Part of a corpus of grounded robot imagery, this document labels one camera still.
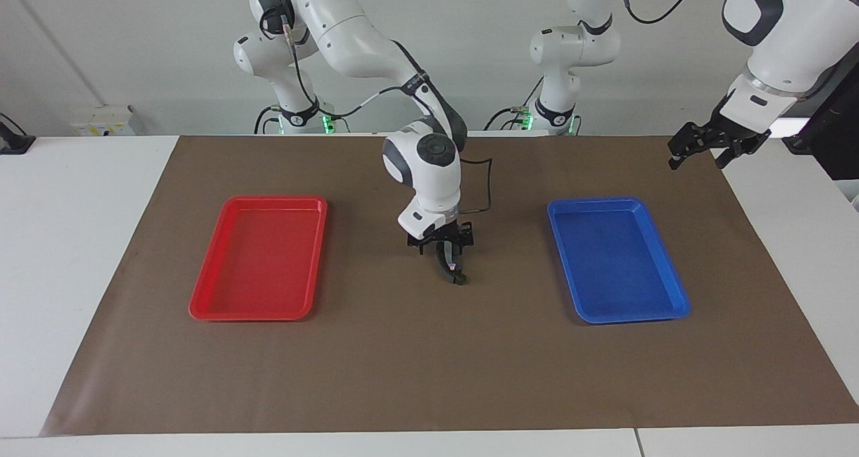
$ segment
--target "red plastic tray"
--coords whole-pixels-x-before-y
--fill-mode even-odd
[[[188,308],[205,321],[295,321],[313,307],[328,203],[233,197],[224,204]]]

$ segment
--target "white wall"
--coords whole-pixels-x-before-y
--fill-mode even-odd
[[[528,58],[534,32],[576,22],[564,0],[360,1],[473,129],[521,103],[540,77]],[[674,1],[632,0],[644,17]],[[722,1],[687,0],[660,25],[641,26],[617,0],[620,59],[579,72],[583,133],[674,133],[687,120],[706,121],[748,57],[721,26]],[[275,102],[264,81],[234,65],[233,41],[255,28],[246,2],[0,0],[0,109],[37,135],[67,135],[70,106],[94,100],[131,103],[150,133],[246,133],[260,108]],[[385,85],[344,78],[319,56],[303,68],[338,109]],[[392,93],[352,127],[395,130],[416,113]]]

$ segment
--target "wall outlet box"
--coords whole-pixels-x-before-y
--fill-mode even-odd
[[[78,136],[137,136],[142,134],[142,124],[129,105],[75,109],[71,127]]]

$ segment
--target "green light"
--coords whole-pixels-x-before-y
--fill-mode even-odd
[[[325,133],[331,135],[337,128],[334,126],[334,120],[328,115],[322,115],[322,126],[325,127]]]

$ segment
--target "blue tray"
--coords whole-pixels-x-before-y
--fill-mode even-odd
[[[555,200],[549,219],[583,320],[628,323],[689,315],[683,284],[642,201]]]

